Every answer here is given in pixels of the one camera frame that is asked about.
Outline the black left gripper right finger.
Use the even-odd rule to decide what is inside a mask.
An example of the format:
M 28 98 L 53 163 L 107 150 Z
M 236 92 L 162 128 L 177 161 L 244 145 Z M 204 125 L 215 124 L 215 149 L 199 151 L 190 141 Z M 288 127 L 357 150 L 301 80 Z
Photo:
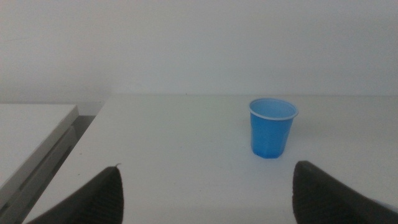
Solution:
M 397 210 L 367 198 L 309 161 L 295 165 L 292 207 L 297 223 L 397 223 Z

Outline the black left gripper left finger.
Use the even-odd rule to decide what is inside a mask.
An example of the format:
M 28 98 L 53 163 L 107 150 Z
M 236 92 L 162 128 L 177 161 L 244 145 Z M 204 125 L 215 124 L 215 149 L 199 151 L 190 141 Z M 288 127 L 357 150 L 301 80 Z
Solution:
M 33 224 L 121 224 L 123 183 L 116 166 L 107 167 L 56 206 L 31 220 Z

